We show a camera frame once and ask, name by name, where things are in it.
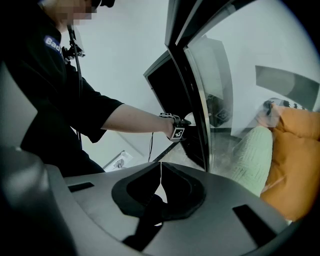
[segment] person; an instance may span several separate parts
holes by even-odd
[[[92,1],[19,2],[3,32],[9,42],[2,42],[4,61],[37,109],[20,147],[38,155],[45,164],[57,166],[64,177],[104,172],[82,149],[72,128],[93,143],[106,130],[163,132],[169,138],[174,131],[171,118],[161,118],[101,95],[84,78],[79,100],[78,73],[75,67],[65,64],[61,32],[67,24],[90,15],[94,11]]]

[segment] white wall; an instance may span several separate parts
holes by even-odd
[[[233,85],[232,134],[247,127],[261,104],[284,96],[256,86],[255,66],[289,71],[320,83],[320,59],[300,22],[280,1],[257,0],[206,33],[222,41]],[[319,110],[320,97],[314,110]]]
[[[143,74],[166,51],[167,11],[168,0],[116,0],[114,7],[98,8],[92,20],[77,26],[86,53],[80,59],[81,72],[96,91],[155,115],[162,112]],[[68,33],[62,35],[61,45],[69,45]],[[140,155],[139,163],[148,160],[150,133],[107,131],[104,137],[108,139],[99,149],[127,141]],[[164,134],[155,133],[151,159],[170,144]],[[99,154],[94,148],[84,146],[92,159]]]

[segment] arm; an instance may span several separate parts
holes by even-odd
[[[125,133],[163,132],[171,138],[173,122],[172,118],[162,118],[123,104],[108,117],[101,129]]]

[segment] floor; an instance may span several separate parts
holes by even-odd
[[[168,162],[205,171],[202,167],[187,157],[186,152],[180,143],[171,149],[171,151],[169,151],[169,153],[167,153],[159,162]]]

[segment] glass panel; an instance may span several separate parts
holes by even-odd
[[[319,54],[281,1],[236,7],[185,48],[210,135],[210,172],[290,223],[309,212],[320,188]]]

